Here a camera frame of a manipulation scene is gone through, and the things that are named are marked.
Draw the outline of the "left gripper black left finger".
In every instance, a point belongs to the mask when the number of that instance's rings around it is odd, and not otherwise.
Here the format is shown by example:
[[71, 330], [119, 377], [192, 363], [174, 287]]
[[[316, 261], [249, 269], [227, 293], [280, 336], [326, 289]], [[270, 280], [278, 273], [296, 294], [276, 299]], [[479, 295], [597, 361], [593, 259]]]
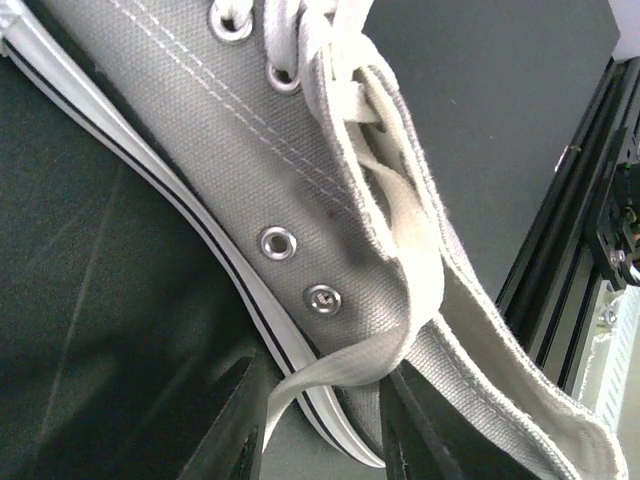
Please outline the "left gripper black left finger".
[[188, 358], [178, 399], [173, 479], [257, 479], [265, 424], [265, 359], [256, 347]]

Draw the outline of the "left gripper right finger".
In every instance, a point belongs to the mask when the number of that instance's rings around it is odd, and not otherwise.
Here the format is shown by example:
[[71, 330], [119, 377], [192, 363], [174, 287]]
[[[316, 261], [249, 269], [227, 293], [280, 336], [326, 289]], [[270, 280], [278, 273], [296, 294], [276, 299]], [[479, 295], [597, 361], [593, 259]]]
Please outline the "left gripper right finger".
[[409, 362], [381, 381], [380, 407], [389, 479], [470, 477], [470, 424]]

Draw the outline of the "grey sneaker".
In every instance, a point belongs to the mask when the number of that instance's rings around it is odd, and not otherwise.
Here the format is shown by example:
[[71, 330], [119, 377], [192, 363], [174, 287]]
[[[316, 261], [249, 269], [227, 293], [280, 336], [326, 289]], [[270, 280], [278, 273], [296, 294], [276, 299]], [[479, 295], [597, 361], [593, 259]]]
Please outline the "grey sneaker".
[[615, 435], [547, 380], [481, 286], [439, 197], [367, 1], [51, 1], [132, 124], [23, 1], [2, 51], [141, 171], [222, 260], [292, 403], [383, 463], [380, 381], [407, 364], [541, 479], [624, 479]]

